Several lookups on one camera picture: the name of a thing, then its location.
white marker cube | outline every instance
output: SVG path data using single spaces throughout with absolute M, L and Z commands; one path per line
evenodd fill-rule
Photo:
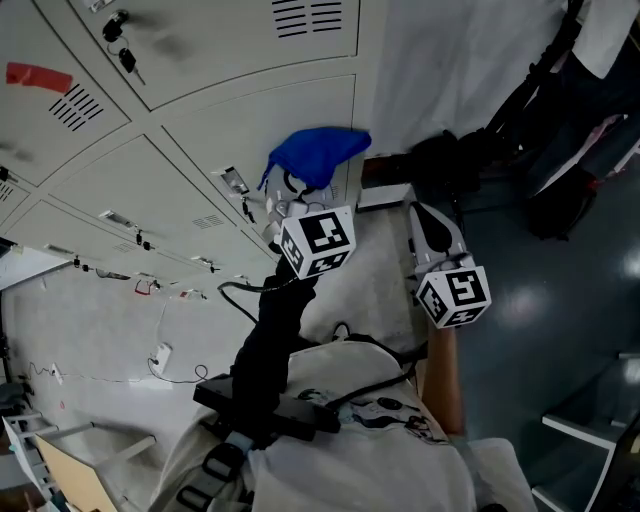
M 491 304 L 483 267 L 429 272 L 416 297 L 438 329 L 475 322 Z
M 280 248 L 300 279 L 341 267 L 356 248 L 351 208 L 287 217 L 282 221 Z

locker vent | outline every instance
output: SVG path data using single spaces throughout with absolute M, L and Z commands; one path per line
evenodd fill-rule
M 272 0 L 278 37 L 342 29 L 342 2 Z
M 123 242 L 121 244 L 118 245 L 114 245 L 113 248 L 116 251 L 120 251 L 120 252 L 129 252 L 129 251 L 135 251 L 136 246 L 133 244 L 130 244 L 128 242 Z
M 4 203 L 11 195 L 11 192 L 13 192 L 13 187 L 6 182 L 2 183 L 0 185 L 0 203 Z
M 200 229 L 212 228 L 213 226 L 219 226 L 220 224 L 224 224 L 222 220 L 217 215 L 209 215 L 208 217 L 203 217 L 202 219 L 196 219 L 191 221 Z
M 72 132 L 82 128 L 104 109 L 80 84 L 56 101 L 49 112 Z

hanging key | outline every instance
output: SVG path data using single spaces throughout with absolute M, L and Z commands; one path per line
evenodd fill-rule
M 136 58 L 133 56 L 133 53 L 129 50 L 129 48 L 123 48 L 118 52 L 118 58 L 120 59 L 120 64 L 127 73 L 133 73 L 138 77 L 138 80 L 142 83 L 142 85 L 147 85 L 145 81 L 140 76 L 140 72 L 136 67 Z

blue cloth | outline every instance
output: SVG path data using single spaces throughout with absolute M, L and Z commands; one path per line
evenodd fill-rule
M 291 134 L 269 153 L 269 163 L 262 175 L 262 188 L 273 166 L 289 171 L 307 185 L 323 189 L 331 183 L 336 167 L 371 145 L 366 132 L 342 128 L 311 128 Z

gray floor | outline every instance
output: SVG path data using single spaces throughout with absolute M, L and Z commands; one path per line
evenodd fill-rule
M 539 241 L 512 210 L 466 219 L 468 245 L 486 268 L 494 301 L 476 324 L 459 330 L 469 431 L 475 438 L 510 439 L 532 484 L 547 476 L 543 462 L 559 442 L 540 424 L 542 414 L 602 371 L 617 351 L 639 346 L 639 196 L 640 168 L 612 180 L 570 242 Z M 407 300 L 403 214 L 358 215 L 356 230 L 358 251 L 345 269 L 321 279 L 303 334 L 321 341 L 336 321 L 347 320 L 395 348 L 408 347 L 422 339 L 425 322 Z M 63 373 L 76 374 L 62 386 L 46 374 L 33 376 L 35 406 L 51 422 L 64 427 L 92 419 L 156 435 L 158 444 L 145 457 L 113 477 L 139 508 L 195 409 L 192 386 L 164 386 L 149 377 L 147 356 L 166 341 L 174 348 L 167 377 L 191 379 L 198 363 L 215 375 L 228 369 L 250 330 L 217 297 L 217 283 L 212 276 L 199 283 L 209 301 L 182 302 L 168 294 L 142 298 L 131 281 L 67 268 L 3 293 L 16 369 L 26 370 L 29 361 L 38 368 L 56 362 Z M 237 297 L 255 309 L 256 297 Z M 114 442 L 109 439 L 82 448 L 103 454 Z

